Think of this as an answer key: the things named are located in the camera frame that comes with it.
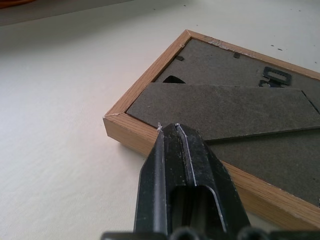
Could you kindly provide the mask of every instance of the orange object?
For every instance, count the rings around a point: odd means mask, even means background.
[[[0,0],[0,9],[31,3],[35,0]]]

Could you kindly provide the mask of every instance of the white table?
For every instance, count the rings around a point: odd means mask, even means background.
[[[107,110],[184,29],[320,72],[319,13],[317,0],[134,0],[0,27],[0,239],[131,231],[144,158],[107,137]]]

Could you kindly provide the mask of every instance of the wooden frame edge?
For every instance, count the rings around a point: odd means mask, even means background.
[[[320,73],[318,72],[200,33],[185,30],[103,117],[103,122],[109,137],[138,151],[144,156],[148,156],[158,136],[157,130],[152,126],[127,115],[126,111],[147,85],[157,79],[191,39],[200,40],[228,51],[238,52],[261,62],[320,80]],[[320,208],[228,163],[224,162],[224,165],[230,172],[246,210],[270,220],[285,229],[320,229]]]

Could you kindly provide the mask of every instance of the wooden frame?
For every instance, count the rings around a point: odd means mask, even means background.
[[[127,115],[126,112],[147,85],[159,77],[191,39],[197,39],[228,51],[238,52],[261,62],[320,80],[320,73],[318,72],[190,30],[185,30],[103,117],[105,129],[109,137],[144,156],[149,154],[157,138],[157,130]],[[224,162],[224,165],[227,167],[236,185],[246,210],[285,229],[320,229],[320,208],[228,163]]]

